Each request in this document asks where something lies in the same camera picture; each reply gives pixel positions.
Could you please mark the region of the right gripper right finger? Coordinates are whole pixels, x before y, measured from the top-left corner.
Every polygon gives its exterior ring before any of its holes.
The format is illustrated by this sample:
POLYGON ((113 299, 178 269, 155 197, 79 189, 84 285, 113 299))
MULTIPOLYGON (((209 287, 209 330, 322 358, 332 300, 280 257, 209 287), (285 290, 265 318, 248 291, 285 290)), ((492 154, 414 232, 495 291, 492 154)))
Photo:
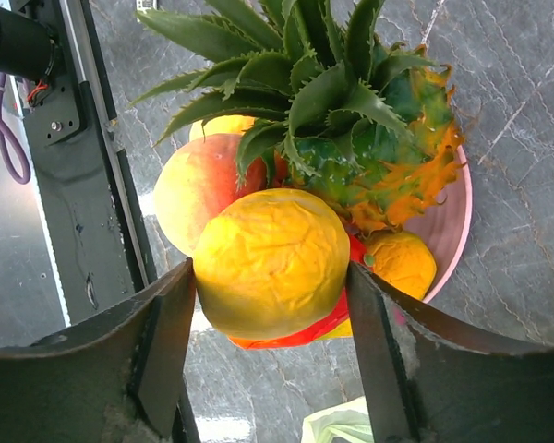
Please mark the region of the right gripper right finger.
POLYGON ((351 263, 346 293, 378 442, 554 442, 554 347, 451 317, 351 263))

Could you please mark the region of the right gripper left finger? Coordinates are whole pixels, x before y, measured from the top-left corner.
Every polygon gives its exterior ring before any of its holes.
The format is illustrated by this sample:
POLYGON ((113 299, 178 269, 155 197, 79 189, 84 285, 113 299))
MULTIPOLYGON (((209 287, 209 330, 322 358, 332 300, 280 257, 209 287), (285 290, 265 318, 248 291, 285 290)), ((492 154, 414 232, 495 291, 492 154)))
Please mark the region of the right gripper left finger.
POLYGON ((29 346, 0 348, 0 442, 193 442, 183 370, 186 260, 143 291, 29 346))

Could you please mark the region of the green avocado print plastic bag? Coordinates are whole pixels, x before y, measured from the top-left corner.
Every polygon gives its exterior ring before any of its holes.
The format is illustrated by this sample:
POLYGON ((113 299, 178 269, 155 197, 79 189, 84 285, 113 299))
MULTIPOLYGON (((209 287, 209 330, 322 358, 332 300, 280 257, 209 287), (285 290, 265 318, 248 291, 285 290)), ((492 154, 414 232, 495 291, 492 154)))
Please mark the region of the green avocado print plastic bag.
POLYGON ((301 443, 374 442, 364 396, 331 408, 317 411, 304 418, 301 443))

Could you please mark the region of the fake red orange mango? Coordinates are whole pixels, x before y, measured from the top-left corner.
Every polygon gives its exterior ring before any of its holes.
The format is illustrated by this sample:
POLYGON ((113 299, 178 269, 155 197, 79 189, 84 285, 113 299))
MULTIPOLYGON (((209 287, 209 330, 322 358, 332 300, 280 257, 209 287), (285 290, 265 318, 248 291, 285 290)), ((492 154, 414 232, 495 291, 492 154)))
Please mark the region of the fake red orange mango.
POLYGON ((343 288, 339 302, 328 316, 295 334, 272 340, 252 341, 235 337, 228 337, 228 340, 240 348, 258 350, 303 346, 313 341, 351 338, 352 336, 347 293, 346 289, 343 288))

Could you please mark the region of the small yellow fake fruit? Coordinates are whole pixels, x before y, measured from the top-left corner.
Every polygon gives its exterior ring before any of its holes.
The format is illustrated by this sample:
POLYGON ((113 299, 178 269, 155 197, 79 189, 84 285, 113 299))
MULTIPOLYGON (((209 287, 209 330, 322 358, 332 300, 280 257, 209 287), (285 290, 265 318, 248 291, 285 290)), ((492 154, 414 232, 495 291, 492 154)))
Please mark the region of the small yellow fake fruit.
POLYGON ((343 294, 350 238, 306 191, 238 199, 208 222, 193 254, 201 309, 236 339, 287 337, 330 315, 343 294))

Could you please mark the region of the fake peach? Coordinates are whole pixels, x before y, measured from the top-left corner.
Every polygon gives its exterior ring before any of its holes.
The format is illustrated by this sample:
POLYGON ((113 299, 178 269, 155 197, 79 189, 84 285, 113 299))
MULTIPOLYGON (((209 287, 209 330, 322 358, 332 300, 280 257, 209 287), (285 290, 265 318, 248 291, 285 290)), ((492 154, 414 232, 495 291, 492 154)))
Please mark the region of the fake peach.
POLYGON ((243 186, 237 184, 236 134, 197 138, 164 165, 153 190, 154 212, 163 234, 191 257, 206 224, 237 199, 266 186, 266 166, 253 161, 243 186))

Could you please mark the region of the fake yellow pear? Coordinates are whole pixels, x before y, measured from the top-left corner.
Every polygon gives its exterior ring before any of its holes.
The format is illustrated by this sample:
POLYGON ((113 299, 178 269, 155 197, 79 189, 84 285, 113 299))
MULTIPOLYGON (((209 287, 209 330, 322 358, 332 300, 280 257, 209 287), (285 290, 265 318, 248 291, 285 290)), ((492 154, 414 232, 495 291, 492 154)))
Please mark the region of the fake yellow pear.
POLYGON ((198 120, 190 127, 188 141, 214 134, 242 135, 246 133, 254 123, 254 117, 238 114, 215 117, 209 120, 206 125, 203 125, 202 120, 198 120))

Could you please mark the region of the fake pineapple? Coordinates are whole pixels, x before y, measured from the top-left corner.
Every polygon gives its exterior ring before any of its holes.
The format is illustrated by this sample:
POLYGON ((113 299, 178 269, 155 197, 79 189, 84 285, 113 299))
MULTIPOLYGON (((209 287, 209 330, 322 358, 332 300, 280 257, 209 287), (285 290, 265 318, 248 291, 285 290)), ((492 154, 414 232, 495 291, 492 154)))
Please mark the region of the fake pineapple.
POLYGON ((437 204, 460 170, 463 137, 451 105, 452 69, 425 45, 385 45, 380 1, 335 20, 327 1, 213 1, 207 15, 150 9, 138 20, 208 67, 151 90, 201 90, 165 128, 243 115, 236 152, 244 175, 283 158, 289 186, 322 198, 359 232, 399 230, 437 204))

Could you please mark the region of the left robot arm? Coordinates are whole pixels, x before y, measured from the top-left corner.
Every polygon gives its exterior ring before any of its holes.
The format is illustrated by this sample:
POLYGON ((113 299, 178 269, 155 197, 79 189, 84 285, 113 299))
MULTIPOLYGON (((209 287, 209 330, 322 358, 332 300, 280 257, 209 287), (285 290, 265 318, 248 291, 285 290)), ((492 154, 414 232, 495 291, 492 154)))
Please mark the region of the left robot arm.
POLYGON ((58 1, 0 6, 0 72, 50 82, 70 72, 66 26, 58 1))

